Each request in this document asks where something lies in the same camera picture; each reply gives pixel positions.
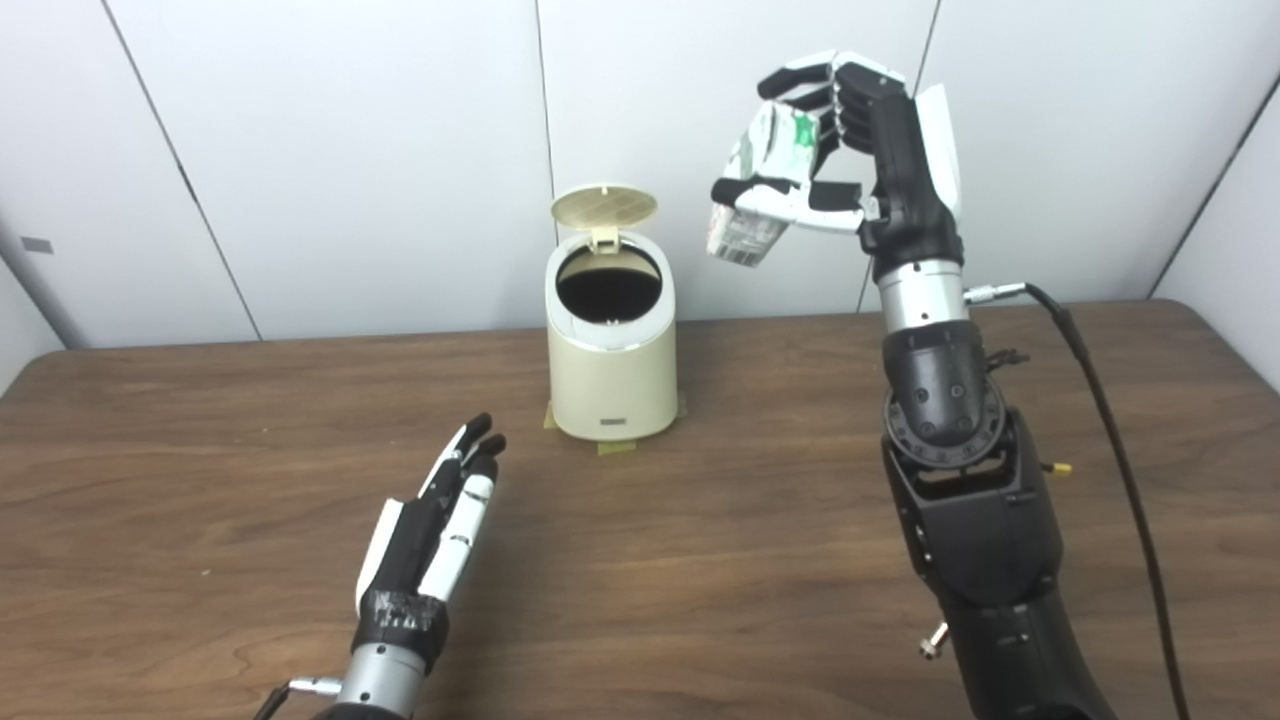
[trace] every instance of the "cable connector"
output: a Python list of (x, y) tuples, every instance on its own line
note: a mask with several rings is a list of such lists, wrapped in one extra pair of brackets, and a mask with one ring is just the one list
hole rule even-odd
[(1071, 465), (1068, 462), (1041, 462), (1041, 470), (1044, 470), (1050, 475), (1065, 478), (1071, 474)]
[(1027, 283), (979, 284), (964, 291), (965, 305), (983, 305), (995, 300), (1016, 297), (1027, 292)]

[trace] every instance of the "black cable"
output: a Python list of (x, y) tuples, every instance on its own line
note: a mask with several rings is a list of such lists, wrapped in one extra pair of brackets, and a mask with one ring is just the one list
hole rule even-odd
[(1183, 675), (1178, 669), (1178, 652), (1174, 650), (1174, 628), (1169, 619), (1169, 601), (1165, 597), (1165, 580), (1160, 573), (1160, 560), (1156, 557), (1156, 542), (1151, 537), (1151, 527), (1147, 524), (1147, 511), (1142, 505), (1142, 495), (1138, 492), (1138, 482), (1133, 477), (1133, 468), (1129, 465), (1129, 454), (1124, 448), (1124, 439), (1120, 438), (1120, 428), (1116, 427), (1115, 415), (1111, 413), (1111, 404), (1102, 389), (1102, 380), (1089, 359), (1089, 350), (1084, 345), (1079, 328), (1071, 318), (1071, 311), (1062, 307), (1043, 290), (1027, 283), (1027, 293), (1048, 310), (1053, 324), (1062, 333), (1062, 340), (1071, 348), (1071, 354), (1080, 363), (1084, 379), (1089, 383), (1089, 392), (1093, 393), (1093, 402), (1098, 406), (1098, 415), (1102, 416), (1102, 425), (1107, 430), (1107, 439), (1111, 441), (1111, 450), (1115, 451), (1116, 465), (1120, 466), (1120, 480), (1124, 483), (1125, 493), (1129, 496), (1129, 509), (1133, 511), (1133, 524), (1138, 529), (1138, 541), (1142, 543), (1142, 555), (1147, 562), (1147, 579), (1151, 583), (1151, 597), (1156, 605), (1156, 624), (1160, 626), (1160, 646), (1165, 653), (1165, 669), (1169, 674), (1169, 691), (1174, 696), (1174, 708), (1179, 720), (1190, 720), (1190, 711), (1187, 707), (1187, 696), (1183, 693)]
[(266, 700), (262, 701), (262, 707), (260, 707), (257, 714), (253, 715), (253, 720), (270, 720), (271, 716), (275, 715), (275, 711), (279, 710), (287, 700), (289, 700), (289, 684), (284, 683), (271, 691), (271, 694), (266, 696)]

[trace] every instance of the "robot finger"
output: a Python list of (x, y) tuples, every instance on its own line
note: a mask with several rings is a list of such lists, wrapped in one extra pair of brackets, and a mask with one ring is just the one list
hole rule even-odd
[(836, 51), (827, 50), (791, 60), (762, 79), (755, 91), (762, 100), (774, 100), (805, 85), (829, 85), (831, 61), (835, 58)]

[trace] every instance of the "robotic arm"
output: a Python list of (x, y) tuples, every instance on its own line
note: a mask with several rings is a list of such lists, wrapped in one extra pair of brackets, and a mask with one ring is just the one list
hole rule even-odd
[(316, 720), (410, 720), (449, 634), (448, 602), (484, 520), (507, 441), (488, 414), (458, 428), (417, 497), (388, 500), (356, 582), (360, 624), (342, 678), (294, 678), (253, 720), (268, 720), (289, 692), (334, 698)]
[[(824, 53), (758, 90), (753, 127), (768, 132), (749, 131), (713, 187), (708, 252), (754, 266), (791, 224), (859, 234), (886, 325), (884, 468), (911, 564), (946, 619), (922, 652), (951, 637), (980, 720), (1115, 720), (1059, 596), (1062, 539), (1030, 433), (969, 319), (970, 304), (1025, 286), (964, 290), (942, 87), (910, 97), (901, 76)], [(858, 184), (813, 181), (840, 145), (874, 158), (865, 200)]]

